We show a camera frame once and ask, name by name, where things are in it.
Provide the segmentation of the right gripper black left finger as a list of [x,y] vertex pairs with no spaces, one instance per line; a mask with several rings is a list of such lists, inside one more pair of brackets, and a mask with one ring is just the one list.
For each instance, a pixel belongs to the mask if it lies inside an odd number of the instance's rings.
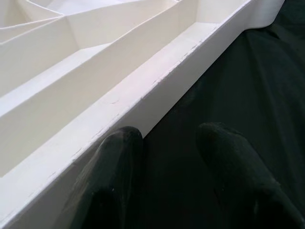
[[64,212],[70,229],[123,229],[141,179],[143,137],[132,126],[109,134],[76,179]]

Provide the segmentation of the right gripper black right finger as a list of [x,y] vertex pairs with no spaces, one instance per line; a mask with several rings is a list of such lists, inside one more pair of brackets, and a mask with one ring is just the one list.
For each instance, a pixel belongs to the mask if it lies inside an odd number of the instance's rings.
[[196,146],[229,229],[304,228],[303,214],[241,133],[222,123],[202,123]]

